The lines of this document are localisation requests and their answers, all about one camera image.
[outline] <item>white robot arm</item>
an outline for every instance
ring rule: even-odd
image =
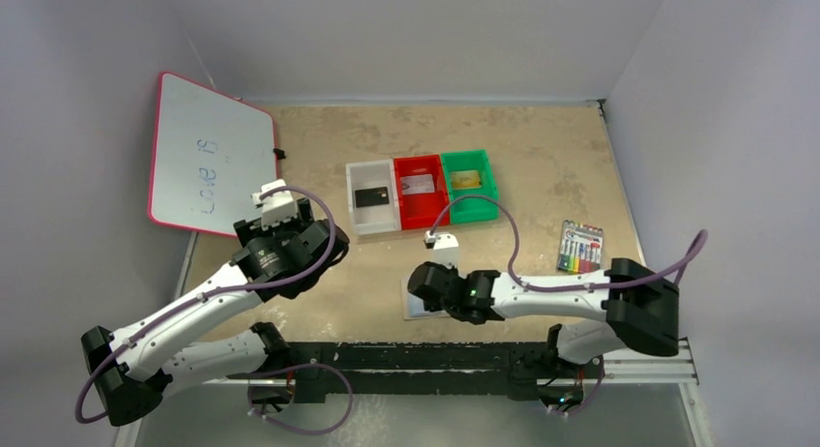
[[[522,277],[474,271],[458,275],[458,242],[450,233],[425,236],[432,261],[413,272],[408,292],[421,298],[428,311],[445,311],[473,324],[525,315],[576,316],[575,324],[550,329],[548,345],[564,362],[585,365],[594,357],[619,348],[658,356],[678,351],[678,288],[660,279],[634,288],[592,288],[591,284],[624,283],[653,274],[625,258],[612,260],[609,270],[573,276]],[[568,292],[537,292],[538,286],[582,286]]]
[[[346,256],[349,239],[332,217],[315,220],[307,199],[296,201],[282,188],[288,187],[277,180],[253,195],[261,217],[234,224],[243,247],[209,279],[129,326],[113,332],[97,326],[82,336],[111,425],[131,423],[163,398],[204,381],[287,366],[287,344],[270,323],[223,341],[195,342],[275,296],[296,298]],[[274,190],[279,192],[264,196]],[[80,422],[95,421],[75,415]]]

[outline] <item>colored marker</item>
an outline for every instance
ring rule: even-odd
[[[584,258],[587,256],[587,246],[585,244],[581,244],[578,248],[578,273],[584,273],[586,269],[586,264]]]
[[[576,241],[575,242],[575,255],[572,257],[572,272],[573,273],[577,273],[578,271],[580,271],[580,270],[578,270],[578,268],[580,267],[580,256],[579,256],[580,252],[581,252],[580,243]]]
[[[596,268],[600,268],[600,244],[593,244],[592,247],[595,249],[595,258],[592,261],[597,265]]]
[[[558,269],[567,270],[570,266],[570,240],[565,239],[564,245],[561,246],[561,251],[558,255]]]

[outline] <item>white wall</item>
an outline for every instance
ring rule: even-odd
[[[73,419],[79,337],[170,299],[188,235],[145,215],[157,74],[202,73],[164,0],[0,0],[0,48],[0,437],[110,445]]]
[[[661,0],[171,0],[251,99],[600,99]]]
[[[607,103],[719,445],[820,444],[820,0],[664,0]]]

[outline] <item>whiteboard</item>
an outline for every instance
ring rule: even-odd
[[[234,223],[259,217],[250,195],[277,179],[275,145],[267,112],[160,74],[148,216],[235,236]]]

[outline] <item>wooden table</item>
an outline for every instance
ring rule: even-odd
[[[401,282],[430,258],[421,231],[357,238],[347,212],[345,164],[483,148],[500,201],[521,232],[519,275],[554,275],[562,222],[604,230],[604,264],[641,259],[629,207],[595,106],[272,106],[288,184],[327,202],[351,236],[350,255],[296,300],[276,298],[206,335],[224,339],[256,321],[272,321],[288,341],[539,341],[558,322],[527,316],[482,326],[450,318],[405,320]],[[459,271],[506,268],[513,236],[506,219],[451,225],[461,246]],[[239,250],[235,239],[200,234],[185,290]]]

